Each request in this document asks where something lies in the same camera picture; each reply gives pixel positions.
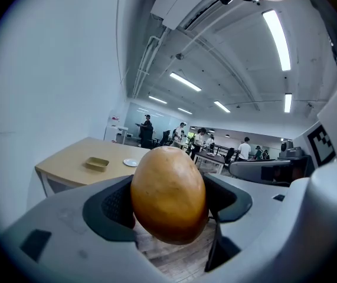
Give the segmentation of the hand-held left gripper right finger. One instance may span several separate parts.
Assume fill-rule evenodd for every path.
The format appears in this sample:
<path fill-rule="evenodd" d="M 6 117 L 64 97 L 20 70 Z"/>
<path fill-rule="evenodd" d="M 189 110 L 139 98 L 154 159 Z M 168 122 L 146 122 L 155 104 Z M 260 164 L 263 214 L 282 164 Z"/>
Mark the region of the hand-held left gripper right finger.
<path fill-rule="evenodd" d="M 206 175 L 224 187 L 201 282 L 337 282 L 337 162 L 288 188 Z"/>

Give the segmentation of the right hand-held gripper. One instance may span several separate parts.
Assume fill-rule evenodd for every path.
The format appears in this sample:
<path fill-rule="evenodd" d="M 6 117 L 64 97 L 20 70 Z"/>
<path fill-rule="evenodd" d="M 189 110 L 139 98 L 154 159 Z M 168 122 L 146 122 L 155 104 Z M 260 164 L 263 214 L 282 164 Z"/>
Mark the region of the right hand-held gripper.
<path fill-rule="evenodd" d="M 293 142 L 300 157 L 248 160 L 229 165 L 235 178 L 264 185 L 288 186 L 299 179 L 320 177 L 337 183 L 337 91 L 318 114 L 318 122 Z"/>

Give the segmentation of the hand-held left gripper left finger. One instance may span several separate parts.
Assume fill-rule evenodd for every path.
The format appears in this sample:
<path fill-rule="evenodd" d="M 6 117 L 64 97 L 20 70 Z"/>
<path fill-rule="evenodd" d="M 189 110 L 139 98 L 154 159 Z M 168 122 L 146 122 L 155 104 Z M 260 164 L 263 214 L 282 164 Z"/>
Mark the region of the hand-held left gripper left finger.
<path fill-rule="evenodd" d="M 131 176 L 46 198 L 1 236 L 12 262 L 35 282 L 167 282 L 138 250 Z"/>

